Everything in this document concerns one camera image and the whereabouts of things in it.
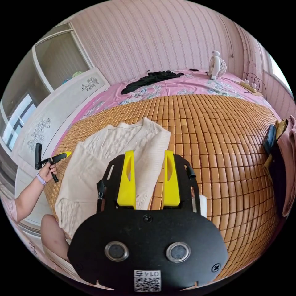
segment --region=black mount plate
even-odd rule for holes
[[[126,260],[113,262],[106,257],[105,246],[112,241],[127,246]],[[166,249],[178,241],[189,245],[191,254],[184,262],[172,263]],[[162,291],[181,290],[215,279],[228,253],[219,230],[198,213],[119,208],[84,221],[74,234],[68,258],[85,281],[96,284],[98,280],[103,286],[133,293],[134,270],[160,270]]]

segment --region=bamboo sleeping mat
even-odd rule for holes
[[[168,150],[187,159],[200,194],[208,199],[207,216],[220,230],[229,259],[216,280],[232,275],[260,256],[277,226],[273,188],[263,170],[262,143],[276,118],[245,100],[217,95],[159,97],[116,106],[74,124],[56,152],[74,151],[79,141],[107,125],[136,123],[143,117],[171,132]],[[71,157],[57,164],[58,178]],[[164,169],[150,209],[160,209]],[[54,215],[61,182],[45,188]]]

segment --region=person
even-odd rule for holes
[[[56,164],[49,162],[41,168],[33,181],[20,193],[16,199],[1,197],[6,214],[16,223],[27,218],[33,211],[46,183],[56,175]]]
[[[43,251],[34,244],[28,236],[18,226],[18,223],[27,218],[33,211],[42,191],[46,184],[52,180],[52,174],[57,174],[56,164],[46,163],[38,172],[32,182],[20,193],[16,199],[9,199],[6,196],[1,195],[1,202],[7,217],[25,246],[31,251],[31,253],[41,262],[51,267],[55,271],[81,283],[95,286],[102,289],[107,289],[99,284],[92,285],[82,280],[73,269],[67,258],[67,251],[69,245],[61,238],[63,231],[59,228],[57,221],[53,223],[51,215],[45,215],[41,223],[41,242]]]

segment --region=screw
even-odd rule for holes
[[[77,263],[76,264],[76,270],[82,270],[82,265],[80,263]]]
[[[221,268],[221,264],[217,263],[212,267],[212,272],[217,272],[220,270],[220,268]]]
[[[145,222],[145,223],[151,223],[152,222],[152,216],[150,216],[150,215],[144,215],[143,216],[143,221]]]

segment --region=pink cloth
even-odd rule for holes
[[[286,197],[283,216],[287,216],[296,198],[296,120],[291,115],[284,133],[277,141],[286,168]]]
[[[160,96],[172,95],[186,95],[186,94],[212,94],[228,97],[237,97],[242,100],[247,100],[269,108],[274,116],[281,120],[271,105],[262,96],[255,96],[249,93],[245,88],[237,84],[242,81],[240,78],[233,74],[226,73],[221,79],[211,80],[206,75],[204,70],[190,71],[180,70],[174,71],[175,73],[184,73],[179,78],[168,79],[149,86],[143,86],[134,92],[121,95],[121,91],[131,82],[139,80],[140,77],[130,81],[117,83],[110,86],[104,92],[98,94],[84,108],[72,121],[68,129],[62,135],[59,143],[63,140],[64,136],[70,127],[81,119],[88,116],[97,114],[103,110],[128,103],[134,103],[141,100],[152,99]]]
[[[19,236],[20,240],[24,243],[24,245],[28,248],[28,250],[41,262],[46,264],[47,266],[51,267],[55,271],[72,278],[74,280],[77,280],[76,278],[70,276],[68,273],[63,271],[60,267],[58,267],[55,263],[53,263],[51,260],[49,260],[44,252],[36,246],[36,244],[32,243],[31,240],[28,238],[28,236],[22,231],[22,229],[17,224],[17,212],[16,212],[16,204],[15,200],[8,199],[7,197],[1,197],[1,202],[4,208],[4,211],[7,214],[7,217],[15,230],[16,234]]]

